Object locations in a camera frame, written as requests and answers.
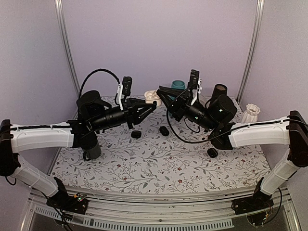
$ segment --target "black cylindrical object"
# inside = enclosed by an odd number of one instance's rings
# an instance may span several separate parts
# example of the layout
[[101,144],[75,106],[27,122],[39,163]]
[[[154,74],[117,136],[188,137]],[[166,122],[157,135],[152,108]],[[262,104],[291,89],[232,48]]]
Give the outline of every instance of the black cylindrical object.
[[141,137],[141,131],[133,130],[130,135],[132,138],[139,139]]
[[83,153],[84,160],[94,160],[98,158],[102,153],[100,145],[98,143],[96,143],[96,145],[93,148],[83,149],[83,151],[84,151]]
[[169,135],[169,131],[168,131],[168,129],[167,129],[165,126],[161,126],[161,127],[159,128],[159,131],[160,131],[160,133],[161,133],[163,136],[168,136],[168,135]]
[[184,115],[206,131],[210,131],[217,125],[216,121],[207,115],[207,111],[199,102],[195,102],[193,106],[187,108]]
[[207,150],[207,154],[211,157],[211,158],[215,158],[218,156],[218,152],[215,148],[209,148]]
[[227,95],[228,88],[223,84],[216,84],[212,93],[210,100],[210,105],[218,98],[220,95]]
[[232,99],[227,95],[220,95],[214,100],[212,104],[209,105],[207,112],[210,118],[216,121],[217,124],[220,123],[224,118],[226,118],[230,113],[236,113],[237,109],[234,106]]
[[90,123],[93,129],[97,131],[117,127],[126,121],[125,112],[121,111],[120,107],[113,107],[105,111],[105,116],[95,119]]

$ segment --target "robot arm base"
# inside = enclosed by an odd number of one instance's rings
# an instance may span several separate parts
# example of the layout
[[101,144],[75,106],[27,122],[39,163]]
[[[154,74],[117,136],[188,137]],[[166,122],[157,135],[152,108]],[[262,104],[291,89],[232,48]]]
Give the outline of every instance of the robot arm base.
[[269,208],[274,205],[271,196],[261,192],[261,183],[263,178],[258,182],[255,192],[252,196],[236,199],[232,201],[232,209],[235,214],[250,213],[261,209]]
[[85,199],[86,195],[78,193],[70,196],[67,194],[62,181],[56,177],[54,179],[58,184],[59,191],[54,196],[48,198],[46,205],[72,213],[86,214],[89,203]]

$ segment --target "white backdrop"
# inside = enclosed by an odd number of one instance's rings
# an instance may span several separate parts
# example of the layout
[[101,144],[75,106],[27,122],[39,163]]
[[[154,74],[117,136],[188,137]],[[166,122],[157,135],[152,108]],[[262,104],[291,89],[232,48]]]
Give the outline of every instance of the white backdrop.
[[[201,71],[203,94],[217,83],[235,96],[243,76],[256,0],[66,0],[64,16],[77,77],[107,68],[133,77],[133,95]],[[96,74],[85,90],[115,95],[116,82]]]

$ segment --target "white plastic part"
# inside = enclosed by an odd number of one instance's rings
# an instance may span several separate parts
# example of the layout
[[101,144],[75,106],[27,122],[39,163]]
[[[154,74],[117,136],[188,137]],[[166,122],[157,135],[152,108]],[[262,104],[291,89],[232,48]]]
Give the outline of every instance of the white plastic part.
[[22,156],[18,156],[18,161],[21,167],[18,167],[15,172],[10,175],[23,183],[33,187],[46,196],[54,196],[58,192],[58,184],[53,177],[39,171],[36,167],[29,164]]
[[252,103],[247,104],[246,111],[244,111],[241,123],[255,123],[258,120],[258,114],[261,112],[260,108]]
[[[271,120],[271,121],[281,121],[277,124],[268,124],[268,125],[255,125],[246,128],[240,128],[231,132],[229,135],[230,143],[233,148],[238,148],[246,145],[254,144],[290,144],[289,131],[286,127],[289,125],[289,121],[282,122],[287,119],[287,117],[282,117],[280,119]],[[237,123],[232,126],[231,129],[237,128],[243,125]]]
[[[72,147],[74,135],[71,128],[52,128],[53,126],[70,126],[68,123],[50,125],[50,128],[33,128],[11,131],[13,153],[24,150],[47,147]],[[13,125],[12,128],[24,127]]]
[[120,109],[121,111],[123,111],[123,105],[122,105],[122,91],[123,91],[123,85],[122,84],[119,84],[118,87],[117,87],[117,101],[119,102],[119,105],[120,105]]
[[287,160],[290,149],[283,158],[276,164],[275,168],[263,179],[261,192],[272,195],[285,181],[287,181],[300,167],[295,166]]
[[157,90],[148,90],[144,93],[145,103],[153,103],[156,101],[156,106],[159,107],[162,104],[162,100],[156,93]]
[[201,83],[202,83],[202,80],[199,78],[198,79],[198,89],[196,91],[196,95],[192,99],[191,106],[193,106],[194,102],[196,102],[198,94],[201,94],[201,90],[202,90]]

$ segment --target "floral tablecloth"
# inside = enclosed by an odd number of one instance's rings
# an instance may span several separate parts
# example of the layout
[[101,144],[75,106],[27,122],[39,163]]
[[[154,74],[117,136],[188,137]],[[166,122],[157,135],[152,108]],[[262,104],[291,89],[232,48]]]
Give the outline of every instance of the floral tablecloth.
[[[113,103],[113,97],[103,97]],[[241,109],[233,99],[241,117]],[[192,141],[207,137],[203,131],[193,133],[184,121],[171,119],[176,132]],[[197,125],[188,121],[197,130]],[[126,193],[199,193],[253,186],[270,170],[259,145],[220,151],[210,158],[207,143],[188,144],[170,131],[160,134],[160,126],[169,129],[166,107],[159,106],[135,130],[139,139],[131,138],[127,124],[98,135],[102,155],[84,161],[80,148],[63,148],[53,167],[52,175],[65,185],[94,190]]]

